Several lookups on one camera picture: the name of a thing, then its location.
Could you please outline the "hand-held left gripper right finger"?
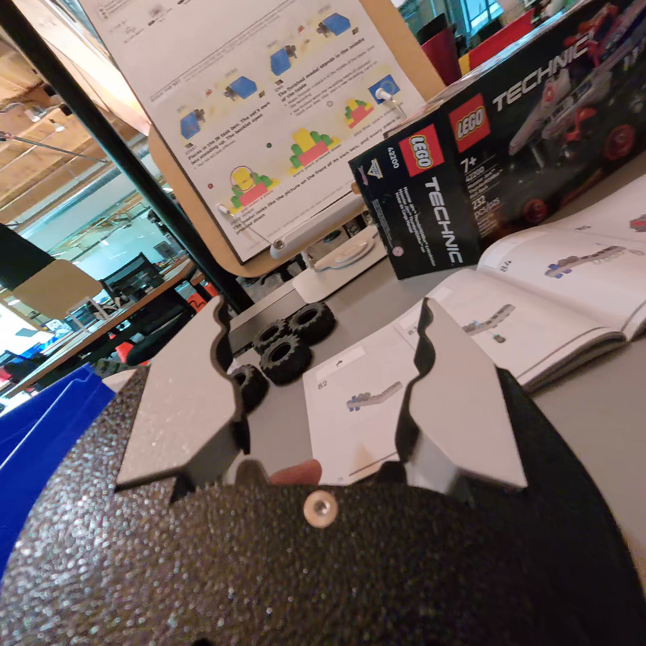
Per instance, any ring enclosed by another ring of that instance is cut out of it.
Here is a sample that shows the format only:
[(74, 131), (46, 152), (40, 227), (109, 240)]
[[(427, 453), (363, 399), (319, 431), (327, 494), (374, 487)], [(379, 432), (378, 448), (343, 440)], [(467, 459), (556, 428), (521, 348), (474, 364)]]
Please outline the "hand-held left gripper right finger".
[(469, 478), (526, 489), (494, 362), (433, 298), (422, 301), (417, 332), (417, 376), (405, 387), (395, 428), (407, 485), (453, 494)]

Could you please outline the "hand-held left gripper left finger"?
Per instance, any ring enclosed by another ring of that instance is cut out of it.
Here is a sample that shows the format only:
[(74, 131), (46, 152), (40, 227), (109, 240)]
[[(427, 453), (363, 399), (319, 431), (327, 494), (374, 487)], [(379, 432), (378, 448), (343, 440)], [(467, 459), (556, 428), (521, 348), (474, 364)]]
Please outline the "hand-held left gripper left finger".
[(217, 296), (150, 360), (118, 490), (168, 477), (212, 484), (250, 454), (241, 387), (228, 374), (229, 330), (228, 306)]

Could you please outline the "blue plastic bin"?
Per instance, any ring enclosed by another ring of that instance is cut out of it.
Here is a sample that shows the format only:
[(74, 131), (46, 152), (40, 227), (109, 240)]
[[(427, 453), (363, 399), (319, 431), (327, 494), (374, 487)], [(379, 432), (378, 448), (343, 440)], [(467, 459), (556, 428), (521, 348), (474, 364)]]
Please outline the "blue plastic bin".
[(28, 514), (115, 392), (90, 364), (1, 414), (1, 575)]

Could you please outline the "background office desk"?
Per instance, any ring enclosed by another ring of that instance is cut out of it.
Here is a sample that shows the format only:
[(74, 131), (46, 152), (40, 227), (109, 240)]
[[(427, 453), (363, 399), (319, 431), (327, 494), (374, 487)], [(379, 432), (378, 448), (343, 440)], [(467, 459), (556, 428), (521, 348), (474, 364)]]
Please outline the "background office desk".
[(70, 361), (76, 361), (86, 358), (90, 363), (99, 359), (100, 350), (103, 347), (111, 348), (123, 343), (130, 335), (135, 334), (135, 326), (129, 326), (125, 332), (115, 332), (114, 338), (109, 338), (113, 329), (116, 329), (125, 321), (129, 321), (138, 311), (147, 308), (151, 302), (156, 301), (168, 292), (171, 292), (173, 302), (186, 305), (192, 312), (192, 306), (176, 291), (176, 286), (183, 282), (194, 286), (198, 285), (201, 280), (205, 279), (202, 271), (192, 261), (186, 260), (169, 273), (166, 274), (164, 283), (154, 288), (145, 297), (138, 302), (134, 302), (129, 307), (118, 310), (109, 319), (90, 327), (88, 331), (78, 331), (67, 339), (67, 342), (35, 370), (31, 371), (17, 384), (3, 384), (1, 387), (1, 397), (5, 399), (12, 398), (20, 392), (32, 388), (35, 384), (43, 380), (52, 383), (48, 375), (58, 371), (62, 365), (67, 366)]

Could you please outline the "black toy tyre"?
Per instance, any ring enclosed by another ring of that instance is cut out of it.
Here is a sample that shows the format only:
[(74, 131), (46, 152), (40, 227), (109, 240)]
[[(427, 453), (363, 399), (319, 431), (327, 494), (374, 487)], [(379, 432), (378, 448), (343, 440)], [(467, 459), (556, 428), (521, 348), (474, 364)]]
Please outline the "black toy tyre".
[(274, 343), (282, 340), (291, 333), (289, 323), (285, 319), (276, 319), (264, 326), (254, 337), (252, 346), (261, 357)]
[(313, 346), (335, 330), (336, 318), (326, 303), (308, 303), (287, 319), (287, 327), (303, 343)]
[(274, 385), (285, 386), (301, 377), (313, 359), (311, 347), (296, 335), (273, 342), (260, 358), (260, 370)]
[(238, 384), (245, 414), (250, 414), (264, 400), (269, 383), (261, 370), (252, 364), (234, 369), (230, 377)]

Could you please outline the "black office chair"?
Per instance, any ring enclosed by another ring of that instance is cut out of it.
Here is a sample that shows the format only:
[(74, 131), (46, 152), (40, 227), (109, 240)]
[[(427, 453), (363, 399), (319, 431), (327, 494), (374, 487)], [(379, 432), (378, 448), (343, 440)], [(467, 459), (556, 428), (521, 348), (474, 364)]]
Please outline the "black office chair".
[(109, 276), (100, 280), (103, 289), (119, 306), (138, 302), (152, 290), (164, 284), (157, 266), (144, 253), (128, 261)]
[(125, 364), (134, 367), (152, 359), (195, 315), (196, 311), (189, 304), (148, 312), (136, 321), (138, 333), (143, 338), (127, 352)]

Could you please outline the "open instruction booklet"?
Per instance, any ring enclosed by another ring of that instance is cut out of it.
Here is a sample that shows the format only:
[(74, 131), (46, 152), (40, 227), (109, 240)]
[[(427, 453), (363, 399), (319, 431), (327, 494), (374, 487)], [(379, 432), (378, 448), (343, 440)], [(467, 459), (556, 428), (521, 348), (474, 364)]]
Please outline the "open instruction booklet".
[[(429, 292), (528, 392), (645, 332), (645, 176), (562, 220), (491, 246)], [(322, 483), (349, 485), (396, 457), (416, 375), (421, 302), (305, 372)]]

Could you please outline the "beige divider panel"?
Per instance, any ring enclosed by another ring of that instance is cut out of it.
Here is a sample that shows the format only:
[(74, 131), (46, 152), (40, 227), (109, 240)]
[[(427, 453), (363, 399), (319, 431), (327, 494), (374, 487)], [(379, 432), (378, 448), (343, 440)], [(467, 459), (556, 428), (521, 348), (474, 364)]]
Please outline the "beige divider panel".
[(62, 320), (91, 301), (103, 285), (68, 260), (55, 260), (10, 292), (26, 306)]

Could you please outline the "dark green divider panel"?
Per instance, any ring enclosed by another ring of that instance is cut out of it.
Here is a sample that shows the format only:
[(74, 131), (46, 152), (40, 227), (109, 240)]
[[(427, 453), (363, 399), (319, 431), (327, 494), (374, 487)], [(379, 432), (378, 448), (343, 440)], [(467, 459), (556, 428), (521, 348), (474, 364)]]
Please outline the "dark green divider panel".
[(16, 231), (1, 224), (1, 286), (13, 291), (55, 261)]

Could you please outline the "black toy set box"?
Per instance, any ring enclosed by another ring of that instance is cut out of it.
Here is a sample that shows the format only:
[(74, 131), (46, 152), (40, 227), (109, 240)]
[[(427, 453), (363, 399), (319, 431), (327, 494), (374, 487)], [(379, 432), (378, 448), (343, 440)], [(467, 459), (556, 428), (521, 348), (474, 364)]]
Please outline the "black toy set box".
[(475, 264), (645, 149), (645, 2), (581, 1), (350, 168), (398, 280)]

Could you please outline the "black metal pole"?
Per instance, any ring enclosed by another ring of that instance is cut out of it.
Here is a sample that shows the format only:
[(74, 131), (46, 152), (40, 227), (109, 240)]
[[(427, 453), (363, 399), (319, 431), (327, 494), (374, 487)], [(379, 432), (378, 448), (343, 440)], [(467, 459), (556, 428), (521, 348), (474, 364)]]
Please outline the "black metal pole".
[(187, 251), (235, 313), (248, 310), (254, 303), (238, 284), (236, 277), (223, 269), (215, 260), (197, 230), (183, 215), (182, 210), (167, 196), (150, 172), (134, 156), (125, 141), (105, 119), (93, 101), (55, 56), (36, 29), (13, 1), (1, 2), (1, 27), (10, 39), (35, 65), (63, 101), (118, 169), (133, 182), (138, 192), (152, 206), (160, 220)]

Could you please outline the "white instruction poster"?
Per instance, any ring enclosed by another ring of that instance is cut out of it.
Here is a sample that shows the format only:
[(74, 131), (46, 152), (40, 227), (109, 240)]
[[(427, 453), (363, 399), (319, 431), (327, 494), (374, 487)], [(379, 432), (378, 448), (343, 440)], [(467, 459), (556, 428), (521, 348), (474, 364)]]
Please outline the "white instruction poster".
[(423, 104), (360, 1), (80, 1), (238, 262), (350, 193)]

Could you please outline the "maroon storage block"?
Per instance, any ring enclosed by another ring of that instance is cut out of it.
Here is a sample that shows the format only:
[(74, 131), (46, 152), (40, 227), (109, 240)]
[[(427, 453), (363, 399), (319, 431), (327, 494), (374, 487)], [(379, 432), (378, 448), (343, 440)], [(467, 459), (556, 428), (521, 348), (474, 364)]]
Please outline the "maroon storage block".
[(427, 37), (421, 47), (445, 86), (455, 83), (462, 77), (451, 29), (445, 27), (437, 31)]

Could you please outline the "red storage block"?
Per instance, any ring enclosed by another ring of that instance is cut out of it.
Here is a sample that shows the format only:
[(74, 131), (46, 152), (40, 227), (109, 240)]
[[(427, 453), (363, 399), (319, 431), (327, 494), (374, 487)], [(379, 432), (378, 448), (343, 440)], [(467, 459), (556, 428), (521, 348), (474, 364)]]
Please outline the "red storage block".
[(516, 43), (522, 37), (529, 34), (533, 29), (534, 12), (535, 10), (533, 8), (530, 9), (470, 50), (461, 60), (466, 65), (463, 69), (463, 74), (474, 70), (503, 51), (506, 47)]

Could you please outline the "grey metal base plate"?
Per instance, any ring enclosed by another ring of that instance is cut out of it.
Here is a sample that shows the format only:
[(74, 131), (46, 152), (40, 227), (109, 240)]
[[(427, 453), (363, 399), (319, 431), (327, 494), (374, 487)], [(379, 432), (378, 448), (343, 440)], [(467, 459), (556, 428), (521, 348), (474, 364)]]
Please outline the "grey metal base plate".
[(236, 356), (251, 347), (262, 328), (272, 321), (287, 319), (305, 304), (293, 281), (282, 284), (251, 308), (230, 321), (229, 342)]

